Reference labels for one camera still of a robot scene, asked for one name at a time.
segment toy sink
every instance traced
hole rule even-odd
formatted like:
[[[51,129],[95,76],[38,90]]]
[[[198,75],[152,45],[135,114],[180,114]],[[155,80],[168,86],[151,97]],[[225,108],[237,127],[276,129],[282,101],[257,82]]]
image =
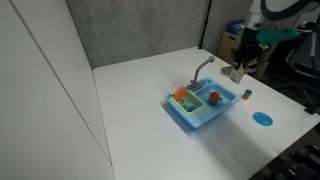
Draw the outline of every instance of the toy sink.
[[[202,85],[202,88],[196,91],[191,91],[190,85],[186,87],[188,89],[188,96],[181,102],[175,101],[173,98],[174,93],[168,94],[166,97],[175,113],[192,130],[213,120],[240,100],[237,94],[211,78],[204,78],[199,83]],[[219,101],[217,105],[209,104],[211,92],[218,92],[223,100]]]

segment chair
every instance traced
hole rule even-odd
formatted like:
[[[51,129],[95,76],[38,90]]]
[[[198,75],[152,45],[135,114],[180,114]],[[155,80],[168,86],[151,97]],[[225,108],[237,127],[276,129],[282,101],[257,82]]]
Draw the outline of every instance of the chair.
[[[274,159],[268,164],[268,180],[319,180],[319,147],[310,144],[302,152],[295,151],[288,156],[290,160]]]
[[[283,75],[284,72],[278,72],[273,73],[271,77],[285,82],[284,84],[275,86],[274,89],[280,90],[283,88],[295,88],[299,90],[298,93],[300,93],[300,95],[306,101],[306,106],[311,106],[312,100],[310,98],[309,92],[313,92],[319,95],[320,84],[317,81],[317,77],[314,75],[312,64],[310,61],[312,35],[311,33],[308,33],[302,34],[302,36],[305,37],[305,40],[301,43],[301,45],[298,45],[291,49],[285,59],[289,67],[289,70],[285,71],[286,74]],[[316,62],[316,69],[320,73],[320,62]],[[311,109],[313,112],[309,113],[313,114],[315,109],[316,107],[313,107]]]

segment white tabletop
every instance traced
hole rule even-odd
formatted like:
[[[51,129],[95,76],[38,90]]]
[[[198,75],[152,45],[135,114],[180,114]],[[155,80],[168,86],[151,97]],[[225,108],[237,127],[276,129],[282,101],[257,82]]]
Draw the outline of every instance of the white tabletop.
[[[249,76],[233,83],[220,73],[227,64],[216,58],[199,79],[253,94],[188,130],[165,96],[189,84],[209,56],[190,48],[94,70],[116,180],[248,179],[319,122],[318,115]],[[273,125],[257,124],[255,112],[267,113]]]

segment gray faucet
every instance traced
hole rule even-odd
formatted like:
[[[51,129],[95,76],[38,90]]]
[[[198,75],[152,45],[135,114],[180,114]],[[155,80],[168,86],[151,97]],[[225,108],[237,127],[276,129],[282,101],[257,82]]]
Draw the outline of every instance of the gray faucet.
[[[213,63],[214,60],[215,60],[214,56],[210,56],[208,60],[206,60],[204,63],[202,63],[202,64],[197,68],[196,73],[195,73],[195,75],[194,75],[194,80],[191,80],[191,81],[190,81],[190,82],[191,82],[191,87],[190,87],[190,89],[191,89],[192,91],[196,91],[196,90],[202,88],[202,85],[201,85],[199,82],[197,82],[199,71],[200,71],[201,68],[203,68],[203,66],[205,66],[205,65],[208,64],[209,62]]]

